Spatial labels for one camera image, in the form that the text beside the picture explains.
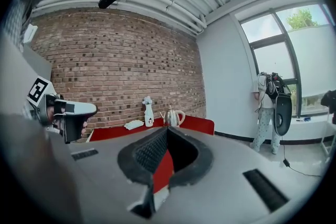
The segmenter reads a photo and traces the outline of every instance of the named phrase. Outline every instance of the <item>floor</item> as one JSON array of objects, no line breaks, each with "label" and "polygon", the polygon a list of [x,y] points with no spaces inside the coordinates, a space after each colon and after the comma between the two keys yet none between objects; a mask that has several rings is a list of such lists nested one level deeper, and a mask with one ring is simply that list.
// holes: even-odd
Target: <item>floor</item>
[{"label": "floor", "polygon": [[[238,141],[239,143],[249,146],[249,142]],[[289,173],[293,175],[293,180],[304,188],[301,191],[311,192],[321,179],[321,177],[307,176],[307,175],[323,175],[324,170],[328,167],[325,154],[320,144],[311,145],[285,145],[285,156],[290,163],[290,167],[307,175],[300,174],[286,167],[283,163],[284,149],[280,146],[278,154],[274,155],[271,152],[270,145],[263,144],[260,147],[260,154],[269,159],[275,166],[281,169],[288,169]],[[168,189],[164,188],[154,195],[155,208],[159,209],[162,203],[169,195]]]}]

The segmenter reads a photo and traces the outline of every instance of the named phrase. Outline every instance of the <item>hand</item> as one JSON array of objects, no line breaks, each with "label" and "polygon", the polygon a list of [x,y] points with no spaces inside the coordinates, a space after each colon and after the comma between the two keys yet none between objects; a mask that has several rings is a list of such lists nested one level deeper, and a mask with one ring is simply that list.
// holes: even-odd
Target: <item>hand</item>
[{"label": "hand", "polygon": [[[54,109],[53,106],[47,107],[47,115],[48,115],[48,119],[50,120],[50,122],[54,121],[54,114],[55,114],[54,112],[55,112],[55,109]],[[81,132],[81,137],[83,137],[84,134],[85,134],[86,126],[88,126],[88,123],[84,122],[83,123],[83,129],[82,129],[82,132]]]}]

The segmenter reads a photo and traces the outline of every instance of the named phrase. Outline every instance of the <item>cable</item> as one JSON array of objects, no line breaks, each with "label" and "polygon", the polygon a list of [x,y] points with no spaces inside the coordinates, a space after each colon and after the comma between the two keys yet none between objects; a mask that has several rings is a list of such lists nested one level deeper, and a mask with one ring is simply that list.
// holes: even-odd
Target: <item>cable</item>
[{"label": "cable", "polygon": [[302,174],[302,175],[305,175],[305,176],[315,176],[315,177],[322,177],[322,176],[319,176],[319,175],[308,175],[308,174],[305,174],[305,173],[302,173],[302,172],[299,172],[299,171],[297,171],[297,170],[295,170],[295,169],[293,169],[292,167],[290,167],[290,164],[289,164],[289,161],[288,160],[286,160],[286,156],[285,156],[285,144],[283,143],[283,139],[284,139],[284,137],[282,136],[281,137],[281,140],[282,140],[282,145],[284,146],[284,149],[283,149],[283,156],[284,156],[284,160],[283,160],[283,163],[286,165],[286,167],[289,167],[290,169],[292,169],[293,171],[295,171],[295,172],[297,172],[297,173],[299,173],[299,174]]}]

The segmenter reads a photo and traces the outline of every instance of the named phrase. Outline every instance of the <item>window frame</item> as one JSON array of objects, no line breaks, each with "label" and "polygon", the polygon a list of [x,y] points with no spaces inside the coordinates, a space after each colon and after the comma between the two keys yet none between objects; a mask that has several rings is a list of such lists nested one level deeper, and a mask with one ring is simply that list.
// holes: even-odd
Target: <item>window frame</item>
[{"label": "window frame", "polygon": [[256,68],[256,72],[257,74],[259,74],[259,66],[258,66],[258,62],[257,62],[257,58],[255,55],[254,50],[255,49],[259,49],[259,48],[263,48],[263,47],[267,47],[267,46],[271,46],[280,42],[284,42],[287,50],[288,50],[288,54],[291,60],[291,64],[292,64],[292,68],[293,68],[293,73],[294,73],[294,78],[292,79],[285,79],[284,82],[287,85],[296,85],[297,87],[297,104],[296,104],[296,114],[292,115],[292,118],[301,118],[302,116],[319,116],[319,115],[326,115],[328,114],[328,112],[318,112],[318,113],[312,113],[312,114],[301,114],[302,112],[302,83],[301,83],[301,75],[300,75],[300,67],[299,67],[299,63],[298,63],[298,59],[293,47],[293,44],[290,40],[290,37],[288,35],[288,32],[285,29],[285,26],[283,25],[283,23],[281,22],[280,18],[278,17],[276,12],[280,12],[282,10],[286,10],[286,9],[290,9],[290,8],[295,8],[295,7],[303,7],[303,6],[308,6],[308,5],[319,5],[321,11],[323,12],[323,14],[325,15],[325,17],[327,18],[328,24],[333,28],[336,29],[336,27],[333,26],[332,24],[332,19],[330,18],[330,15],[327,13],[326,9],[323,6],[323,2],[301,2],[301,3],[296,3],[293,5],[286,5],[277,9],[269,9],[268,11],[265,11],[263,13],[259,13],[256,14],[252,17],[249,17],[247,19],[241,20],[239,23],[242,26],[242,24],[249,22],[251,20],[257,19],[257,18],[261,18],[264,17],[266,15],[272,15],[274,20],[276,21],[277,25],[279,26],[279,29],[281,30],[281,34],[280,35],[275,35],[272,37],[268,37],[268,38],[264,38],[258,41],[254,41],[249,43],[250,49],[251,49],[251,53],[252,53],[252,57],[253,57],[253,61],[255,64],[255,68]]}]

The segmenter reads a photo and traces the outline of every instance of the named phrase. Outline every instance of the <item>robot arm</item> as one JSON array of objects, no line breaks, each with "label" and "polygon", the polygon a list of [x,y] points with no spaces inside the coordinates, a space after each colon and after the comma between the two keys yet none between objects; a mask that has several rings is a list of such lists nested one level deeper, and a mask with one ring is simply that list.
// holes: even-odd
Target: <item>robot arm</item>
[{"label": "robot arm", "polygon": [[[40,76],[34,82],[27,100],[34,108],[41,125],[59,133],[65,143],[80,139],[84,122],[98,111],[94,104],[63,100],[56,94],[52,83]],[[48,116],[50,106],[54,107],[52,119]]]}]

